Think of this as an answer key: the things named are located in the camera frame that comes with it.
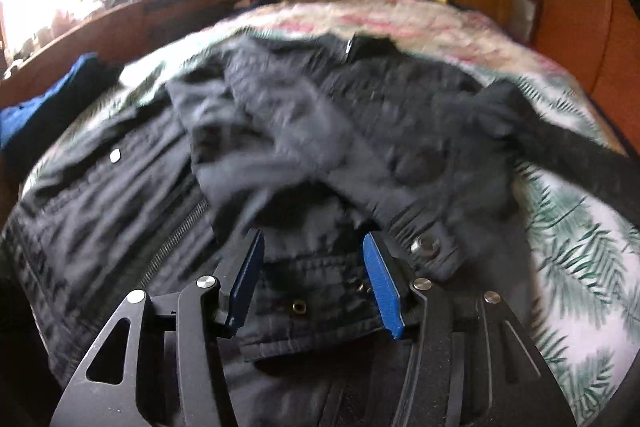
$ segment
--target jacket zipper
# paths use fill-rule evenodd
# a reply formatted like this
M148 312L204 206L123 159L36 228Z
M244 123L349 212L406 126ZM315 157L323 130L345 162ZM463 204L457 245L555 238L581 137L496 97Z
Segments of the jacket zipper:
M162 263L164 263L164 260L169 257L172 251L175 250L175 247L180 244L182 238L187 235L205 212L207 212L208 208L209 203L207 203L207 200L202 200L191 212L189 212L189 214L187 214L187 217L184 218L184 221L180 226L174 230L164 243L162 243L156 254L153 256L151 263L149 263L149 267L144 271L142 276L140 276L140 279L138 279L135 288L145 288L146 285L149 284L149 281L153 279L156 273L158 273L158 270L162 266Z
M182 201L193 198L196 194L185 194ZM175 248L180 244L181 240L187 235L187 233L196 225L198 220L206 213L209 208L209 203L206 200L201 199L202 194L197 199L197 203L191 206L191 210L187 214L183 214L185 217L179 221L179 225L174 228L174 231L160 244L160 246L152 250L153 254L149 256L148 253L139 251L138 255L146 259L150 259L146 265L146 269L142 271L142 274L132 274L127 276L123 274L122 279L113 286L106 290L106 295L98 291L94 296L94 304L87 306L84 316L88 319L89 324L95 325L97 330L101 328L105 322L109 319L113 311L117 308L120 300L122 299L123 291L131 291L135 288L145 287L149 281L154 277L162 266L162 262L171 255ZM154 238L150 238L147 243L153 242Z

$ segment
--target bed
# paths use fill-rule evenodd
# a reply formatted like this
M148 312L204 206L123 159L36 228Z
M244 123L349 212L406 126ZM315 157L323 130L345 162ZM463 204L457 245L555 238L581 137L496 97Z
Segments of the bed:
M89 107L40 159L23 187L76 140L124 108L145 105L177 71L196 67L238 32L308 39L331 32L390 36L404 52L454 64L488 86L514 82L551 123L623 153L575 79L500 27L511 0L455 0L470 10L418 0L275 4L191 34L126 66L120 84ZM514 193L524 211L536 291L532 337L579 425L614 394L640 348L640 232L616 211L551 172L521 162Z

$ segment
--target black jacket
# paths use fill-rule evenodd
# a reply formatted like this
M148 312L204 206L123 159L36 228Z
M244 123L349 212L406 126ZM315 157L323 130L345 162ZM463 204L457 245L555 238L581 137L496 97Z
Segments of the black jacket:
M373 229L407 251L427 238L418 275L498 291L524 319L518 157L640 222L635 167L540 120L506 80L481 89L385 39L238 37L71 147L15 207L3 248L62 382L131 289L182 289L248 227L266 241L239 331L249 359L381 327L361 254Z

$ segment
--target wooden wardrobe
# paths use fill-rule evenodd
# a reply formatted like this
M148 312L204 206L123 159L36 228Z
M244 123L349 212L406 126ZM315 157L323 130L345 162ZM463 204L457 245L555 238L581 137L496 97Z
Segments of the wooden wardrobe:
M540 0L532 44L640 151L640 20L628 0Z

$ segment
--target eyelet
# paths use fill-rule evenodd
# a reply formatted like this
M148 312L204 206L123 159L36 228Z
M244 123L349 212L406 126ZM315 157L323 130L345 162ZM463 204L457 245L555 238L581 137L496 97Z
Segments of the eyelet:
M366 283L366 282L360 282L358 284L358 287L356 288L356 292L358 292L358 293L370 293L371 292L371 285L369 283Z
M291 310L296 315L304 315L304 314L306 314L306 302L303 301L302 299L294 300L293 303L291 304Z

